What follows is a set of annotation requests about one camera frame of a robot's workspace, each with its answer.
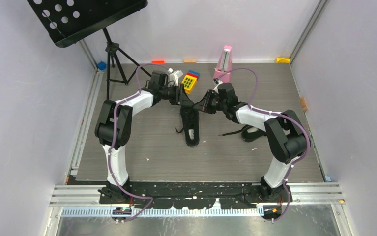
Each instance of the gray wooden tabletop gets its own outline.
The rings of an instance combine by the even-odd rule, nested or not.
[[[189,69],[200,73],[200,78],[189,95],[199,101],[208,89],[214,87],[212,76],[216,64],[166,64],[187,73]],[[301,109],[297,88],[290,65],[275,63],[239,63],[234,68],[248,67],[259,76],[258,94],[253,105],[271,111],[294,110],[304,127],[307,121]],[[135,66],[123,65],[129,76]],[[161,70],[147,66],[148,71]],[[121,79],[117,67],[112,69],[112,79]],[[140,72],[145,85],[148,76]],[[79,180],[105,180],[106,158],[98,139],[94,136],[101,104],[106,98],[106,73],[98,94],[94,115],[78,169]],[[247,102],[252,95],[255,78],[246,70],[232,74],[231,83],[240,101]],[[120,100],[134,94],[138,89],[136,78],[129,85],[111,83],[111,100]],[[223,113],[214,115],[200,113],[200,143],[196,147],[185,144],[183,134],[175,132],[182,127],[179,106],[161,101],[152,108],[135,115],[132,135],[126,146],[126,167],[132,181],[259,181],[268,170],[272,160],[266,137],[254,142],[242,141],[240,134],[218,136],[239,130],[243,125],[228,121]],[[321,182],[321,172],[314,153],[296,164],[289,182]]]

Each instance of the blue object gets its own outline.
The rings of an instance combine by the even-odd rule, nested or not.
[[[189,70],[188,72],[189,72],[189,73],[191,73],[191,74],[195,74],[195,75],[198,75],[198,76],[200,77],[200,73],[199,73],[199,72],[197,72],[197,71],[194,71],[194,70]]]
[[[106,69],[106,64],[104,63],[104,62],[100,62],[100,63],[98,63],[97,64],[97,68],[99,69],[99,70],[104,70],[104,69]]]

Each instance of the wall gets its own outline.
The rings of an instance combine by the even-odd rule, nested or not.
[[[290,57],[318,0],[148,2],[140,12],[108,27],[112,41],[140,63],[184,58],[217,62],[226,44],[233,46],[235,61]],[[106,61],[103,32],[86,41],[96,60]]]
[[[65,181],[93,69],[24,1],[0,0],[0,235],[38,236]]]
[[[292,68],[357,235],[377,235],[377,1],[330,1]]]

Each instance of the tripod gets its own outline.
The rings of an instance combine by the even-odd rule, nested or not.
[[[127,57],[129,60],[131,60],[136,66],[140,66],[139,63],[137,63],[133,58],[131,58],[127,53],[125,53],[119,46],[118,43],[113,43],[112,40],[110,39],[109,32],[107,32],[106,28],[103,28],[103,33],[104,36],[106,37],[107,40],[107,47],[106,47],[106,52],[107,52],[107,93],[106,97],[107,100],[110,98],[110,81],[112,82],[118,82],[118,83],[124,83],[127,85],[130,80],[133,78],[133,76],[136,73],[136,69],[133,71],[132,75],[129,77],[129,79],[126,78],[126,75],[124,74],[122,65],[120,64],[119,57],[117,56],[117,51],[121,52],[125,57]],[[110,79],[110,62],[112,62],[112,67],[115,67],[115,60],[117,67],[119,68],[119,72],[122,76],[122,80],[111,80]],[[145,69],[141,68],[148,76],[151,76],[149,72],[147,72]]]

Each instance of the black music stand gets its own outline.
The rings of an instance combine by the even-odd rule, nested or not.
[[[117,51],[136,66],[139,66],[139,63],[125,53],[119,44],[112,42],[106,27],[145,8],[148,4],[147,0],[28,0],[28,3],[44,25],[52,41],[60,48],[66,48],[99,30],[103,30],[107,40],[107,100],[109,100],[110,94],[110,81],[127,85],[133,78],[136,69],[127,79]],[[112,63],[112,67],[114,67],[114,61],[116,61],[123,81],[110,79],[110,65]],[[145,69],[142,68],[142,70],[151,76]]]

